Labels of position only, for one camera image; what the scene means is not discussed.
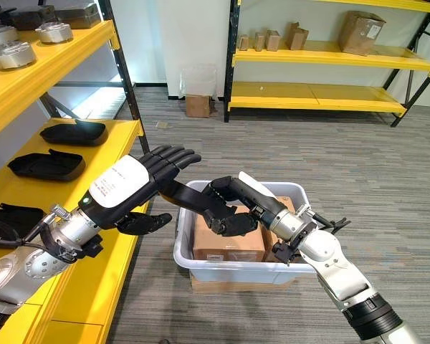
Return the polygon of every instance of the robotic hand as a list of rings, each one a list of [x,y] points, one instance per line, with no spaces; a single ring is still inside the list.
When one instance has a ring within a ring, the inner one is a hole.
[[[50,277],[85,256],[102,250],[99,230],[117,227],[124,234],[151,233],[170,214],[131,212],[166,187],[178,172],[201,160],[193,150],[163,145],[136,160],[122,157],[89,187],[71,212],[53,206],[25,238],[0,244],[17,247],[0,259],[0,328]]]
[[[197,205],[185,202],[185,194],[194,194],[192,198],[202,202]],[[362,343],[422,343],[360,270],[344,257],[334,234],[350,223],[345,218],[328,221],[312,211],[309,204],[292,213],[269,189],[243,172],[239,178],[218,178],[201,193],[172,182],[161,195],[172,203],[202,214],[212,231],[223,236],[246,234],[257,228],[260,221],[282,240],[273,248],[279,261],[289,264],[301,256],[314,267],[320,284]],[[236,207],[226,203],[235,200],[240,200],[250,212],[234,214]],[[331,233],[322,230],[328,228],[332,229]]]

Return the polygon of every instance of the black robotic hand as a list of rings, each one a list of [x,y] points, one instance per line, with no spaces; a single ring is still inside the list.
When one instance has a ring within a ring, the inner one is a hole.
[[[125,234],[148,234],[167,224],[170,214],[149,216],[131,212],[177,177],[180,170],[201,160],[193,150],[162,145],[138,160],[124,156],[96,179],[78,203],[100,228],[117,227]]]

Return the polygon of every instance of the cardboard box on floor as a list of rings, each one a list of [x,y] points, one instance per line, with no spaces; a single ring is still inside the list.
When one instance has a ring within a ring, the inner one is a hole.
[[[382,18],[372,13],[347,12],[338,39],[341,51],[356,55],[368,55],[385,23]]]
[[[277,199],[282,202],[285,206],[287,206],[288,210],[295,212],[295,208],[292,203],[292,199],[286,196],[278,196]],[[261,230],[264,242],[264,259],[263,262],[276,263],[278,262],[277,258],[274,256],[272,252],[272,247],[277,242],[279,238],[270,230],[266,229],[265,226],[259,224],[259,228]]]
[[[209,118],[210,96],[208,95],[186,95],[186,115],[188,117]]]
[[[249,212],[245,206],[239,206],[237,213]],[[244,236],[221,236],[207,227],[204,218],[198,215],[194,227],[194,259],[227,260],[232,262],[261,262],[264,256],[264,244],[260,229]]]

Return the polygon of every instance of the wall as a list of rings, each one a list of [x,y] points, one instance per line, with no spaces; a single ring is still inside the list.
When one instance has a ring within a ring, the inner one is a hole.
[[[218,96],[223,95],[229,1],[156,0],[169,95],[178,94],[185,65],[207,63],[217,68]]]
[[[112,0],[116,26],[133,82],[166,82],[155,0]]]
[[[218,68],[218,95],[223,94],[228,33],[229,0],[157,0],[169,95],[178,94],[179,70],[188,63],[214,63]],[[387,21],[378,43],[406,46],[424,13],[384,7],[325,3],[311,0],[242,0],[239,34],[276,29],[284,34],[288,22],[309,29],[309,39],[335,40],[347,10],[372,11]],[[424,37],[419,53],[430,59],[430,39]],[[243,62],[234,79],[241,81],[321,82],[347,85],[382,85],[390,70],[323,64]],[[415,85],[425,73],[416,72]],[[390,89],[404,98],[408,73]],[[417,102],[430,106],[430,87]]]

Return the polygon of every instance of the plastic storage bin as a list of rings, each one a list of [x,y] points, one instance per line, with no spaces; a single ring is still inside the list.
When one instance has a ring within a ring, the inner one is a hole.
[[[190,181],[187,186],[202,191],[209,181]],[[309,204],[304,189],[296,183],[262,183],[273,194],[289,196],[295,208]],[[263,263],[263,262],[213,262],[193,259],[194,224],[196,213],[180,208],[177,237],[173,247],[173,258],[178,265],[189,269],[201,282],[251,282],[280,285],[300,274],[315,273],[309,264]]]

